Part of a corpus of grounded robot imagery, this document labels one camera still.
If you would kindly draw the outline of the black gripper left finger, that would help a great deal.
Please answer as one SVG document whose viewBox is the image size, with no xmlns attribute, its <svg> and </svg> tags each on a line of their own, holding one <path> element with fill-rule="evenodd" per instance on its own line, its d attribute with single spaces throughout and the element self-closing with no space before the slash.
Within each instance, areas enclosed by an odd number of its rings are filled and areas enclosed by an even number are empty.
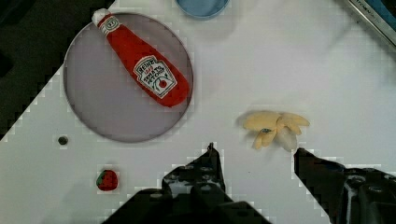
<svg viewBox="0 0 396 224">
<path fill-rule="evenodd" d="M 220 157 L 213 144 L 194 161 L 163 177 L 159 189 L 143 189 L 102 224 L 271 224 L 225 190 Z"/>
</svg>

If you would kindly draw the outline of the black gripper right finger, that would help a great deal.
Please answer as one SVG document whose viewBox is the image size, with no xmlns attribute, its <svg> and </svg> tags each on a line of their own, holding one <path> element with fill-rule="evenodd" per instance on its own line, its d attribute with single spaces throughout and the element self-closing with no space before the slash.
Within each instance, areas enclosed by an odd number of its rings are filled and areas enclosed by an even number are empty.
<svg viewBox="0 0 396 224">
<path fill-rule="evenodd" d="M 394 175 L 375 168 L 347 168 L 301 147 L 293 158 L 294 173 L 332 224 L 396 224 Z"/>
</svg>

